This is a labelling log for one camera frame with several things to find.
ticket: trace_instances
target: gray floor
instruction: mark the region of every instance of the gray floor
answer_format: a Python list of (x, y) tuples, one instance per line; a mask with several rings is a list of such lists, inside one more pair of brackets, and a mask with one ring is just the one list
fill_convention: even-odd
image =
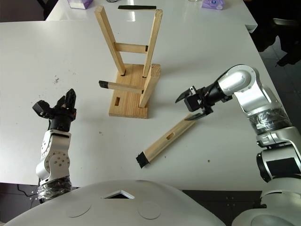
[[(0, 22), (43, 20), (43, 9), (36, 0), (0, 0)], [(274, 82), (282, 103), (292, 121), (301, 131), (301, 62), (285, 67), (276, 62), (285, 53), (279, 40), (260, 53)], [(26, 194), (36, 193), (37, 186), (20, 185)], [(241, 212), (251, 209), (260, 192), (184, 191), (187, 195), (218, 216), (226, 225)], [(26, 197), (14, 184), (0, 183), (0, 221), (7, 222), (39, 204), (36, 195)]]
[(275, 43), (261, 52), (260, 56), (291, 122), (301, 132), (301, 61), (295, 65), (276, 66), (277, 61), (285, 54), (277, 37)]

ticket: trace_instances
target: table surface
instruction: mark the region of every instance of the table surface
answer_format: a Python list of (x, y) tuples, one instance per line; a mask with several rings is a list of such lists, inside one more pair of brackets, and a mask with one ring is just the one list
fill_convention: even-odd
[[(131, 12), (116, 14), (107, 11), (117, 42), (148, 43), (153, 11), (137, 12), (135, 22)], [(256, 67), (262, 83), (276, 93), (244, 25), (163, 13), (152, 61), (161, 64), (161, 78), (149, 119), (108, 116), (113, 91), (98, 81), (115, 81), (117, 69), (96, 20), (0, 23), (0, 33), (0, 182), (37, 184), (35, 167), (48, 121), (32, 106), (40, 99), (54, 106), (74, 88), (78, 113), (69, 149), (74, 186), (112, 179), (196, 190), (260, 190), (265, 184), (256, 164), (261, 148), (235, 98), (217, 103), (213, 114), (151, 165), (140, 169), (135, 159), (188, 114), (184, 102), (174, 103), (184, 90), (211, 84), (233, 65)], [(122, 56), (125, 63), (144, 64), (145, 55)]]
[(223, 10), (202, 8), (201, 0), (197, 2), (188, 0), (121, 0), (114, 3), (109, 3), (106, 0), (94, 0), (86, 10), (70, 8), (67, 0), (58, 0), (47, 21), (94, 19), (94, 10), (97, 5), (104, 5), (106, 10), (115, 10), (119, 5), (155, 5), (164, 10), (165, 18), (179, 15), (183, 20), (192, 17), (199, 21), (244, 24), (249, 32), (253, 32), (257, 27), (256, 21), (242, 0), (225, 0)]

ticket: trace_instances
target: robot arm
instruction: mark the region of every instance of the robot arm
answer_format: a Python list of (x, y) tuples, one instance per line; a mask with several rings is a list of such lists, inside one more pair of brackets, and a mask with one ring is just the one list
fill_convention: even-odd
[(208, 87), (194, 86), (183, 92), (176, 102), (184, 102), (196, 120), (213, 112), (212, 106), (235, 95), (257, 134), (257, 145), (266, 148), (257, 155), (261, 177), (269, 182), (277, 177), (299, 177), (301, 174), (301, 136), (292, 127), (282, 105), (268, 87), (262, 86), (259, 73), (247, 65), (236, 65)]
[(54, 108), (43, 100), (38, 101), (34, 111), (38, 116), (50, 120), (41, 148), (41, 159), (36, 167), (39, 177), (38, 196), (41, 203), (71, 191), (69, 179), (70, 159), (68, 149), (70, 125), (76, 117), (74, 108), (76, 95), (70, 89), (66, 96), (57, 101)]

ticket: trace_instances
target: wooden stool leg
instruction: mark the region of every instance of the wooden stool leg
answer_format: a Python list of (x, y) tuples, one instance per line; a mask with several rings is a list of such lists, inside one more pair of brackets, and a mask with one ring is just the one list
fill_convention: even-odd
[(146, 60), (145, 60), (145, 64), (144, 64), (144, 69), (143, 69), (142, 77), (144, 77), (144, 78), (147, 77), (147, 74), (150, 69), (151, 58), (152, 58), (152, 54), (154, 53), (154, 48), (155, 48), (155, 44), (156, 44), (156, 40), (157, 40), (159, 28), (160, 28), (162, 15), (163, 15), (163, 11), (161, 9), (156, 9), (155, 17), (154, 17), (154, 21), (153, 21), (151, 33), (150, 33), (150, 42), (149, 42), (149, 46), (148, 46), (148, 50), (147, 50), (147, 54), (146, 54)]
[(126, 68), (123, 64), (122, 58), (120, 53), (116, 50), (115, 48), (115, 37), (112, 32), (107, 14), (105, 13), (104, 7), (103, 6), (98, 6), (95, 10), (95, 16), (97, 18), (97, 21), (99, 23), (99, 26), (103, 32), (103, 36), (108, 44), (108, 47), (110, 49), (110, 52), (112, 54), (112, 57), (114, 59), (114, 62), (117, 66), (118, 72), (123, 75), (126, 71)]
[(144, 84), (144, 91), (140, 96), (139, 107), (145, 107), (150, 99), (150, 96), (155, 89), (155, 86), (160, 78), (161, 67), (160, 65), (151, 65), (148, 76)]

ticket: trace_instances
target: purple box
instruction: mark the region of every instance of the purple box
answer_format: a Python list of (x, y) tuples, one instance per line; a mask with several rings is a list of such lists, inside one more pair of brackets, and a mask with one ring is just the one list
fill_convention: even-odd
[(93, 0), (68, 0), (71, 8), (86, 9)]
[(224, 8), (224, 0), (203, 0), (202, 7), (221, 10)]

